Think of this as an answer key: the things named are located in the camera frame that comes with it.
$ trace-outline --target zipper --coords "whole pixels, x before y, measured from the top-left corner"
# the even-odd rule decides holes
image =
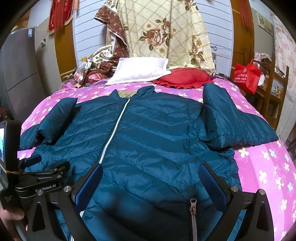
[[[191,213],[191,223],[192,223],[192,240],[197,241],[197,224],[196,224],[196,202],[197,200],[195,198],[192,198],[190,200],[190,213]]]
[[[124,111],[126,110],[126,106],[127,106],[128,103],[130,102],[130,100],[131,100],[131,98],[129,97],[129,98],[128,98],[128,101],[125,103],[125,105],[124,105],[124,107],[123,107],[123,109],[122,109],[122,111],[121,111],[121,113],[120,113],[120,115],[119,115],[119,117],[118,117],[118,119],[117,119],[117,122],[116,122],[116,124],[115,124],[115,127],[114,127],[114,129],[113,129],[113,132],[112,132],[111,136],[109,137],[107,143],[106,143],[105,146],[104,146],[104,149],[103,149],[103,152],[102,152],[101,158],[100,158],[100,160],[99,160],[99,163],[100,163],[100,164],[102,164],[102,162],[103,162],[103,159],[104,159],[105,154],[106,154],[106,150],[107,150],[107,148],[108,148],[110,142],[112,141],[112,138],[113,138],[114,135],[115,135],[115,132],[116,132],[116,130],[117,130],[117,128],[118,128],[118,125],[119,125],[119,122],[120,122],[120,120],[121,120],[121,117],[122,117]],[[81,218],[83,218],[84,212],[85,212],[85,210],[84,210],[84,211],[81,211],[81,212],[79,213],[79,215],[80,215]],[[72,235],[71,235],[70,241],[75,241]]]
[[[119,116],[118,119],[117,119],[117,122],[116,122],[116,124],[115,124],[114,129],[113,129],[113,132],[112,132],[111,136],[109,137],[109,140],[107,141],[106,145],[104,146],[104,149],[103,149],[103,152],[102,152],[101,158],[100,158],[100,160],[99,160],[99,163],[100,163],[100,164],[102,164],[102,162],[103,162],[103,159],[104,159],[104,157],[105,157],[106,150],[107,150],[107,148],[108,148],[108,146],[109,146],[109,144],[110,144],[110,142],[111,142],[111,140],[112,140],[112,138],[113,138],[113,136],[114,136],[114,134],[115,134],[115,132],[116,132],[116,129],[117,129],[117,127],[118,127],[118,124],[119,124],[119,122],[120,122],[120,119],[121,119],[121,117],[122,117],[122,115],[123,115],[123,113],[124,113],[124,111],[125,111],[125,109],[126,109],[126,106],[127,106],[128,103],[130,102],[130,100],[131,100],[131,99],[129,98],[128,101],[126,102],[126,104],[124,105],[124,107],[123,107],[123,109],[122,109],[122,111],[121,111],[121,113],[120,113],[120,116]]]

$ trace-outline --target refrigerator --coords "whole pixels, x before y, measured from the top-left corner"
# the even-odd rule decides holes
[[[45,99],[36,55],[34,28],[12,32],[0,49],[0,96],[7,115],[24,122]]]

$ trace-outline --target human hand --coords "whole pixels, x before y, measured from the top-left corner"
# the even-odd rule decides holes
[[[20,208],[13,207],[6,210],[3,210],[0,207],[0,219],[2,220],[3,224],[7,228],[8,232],[14,239],[14,241],[22,241],[19,237],[17,231],[15,230],[15,227],[13,225],[13,221],[22,220],[24,218],[25,214],[24,211]]]

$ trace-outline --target pink curtain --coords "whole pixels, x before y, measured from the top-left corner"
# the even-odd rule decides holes
[[[284,73],[286,73],[287,66],[290,68],[287,93],[276,130],[279,138],[285,142],[296,121],[296,43],[280,19],[274,14],[273,21],[276,66]]]
[[[273,20],[277,66],[284,73],[290,67],[288,90],[296,94],[296,43],[279,18],[273,15]]]

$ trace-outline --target cream floral quilt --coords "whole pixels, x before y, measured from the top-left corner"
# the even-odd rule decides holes
[[[194,0],[115,0],[115,5],[130,57],[168,58],[168,69],[195,67],[216,74]]]

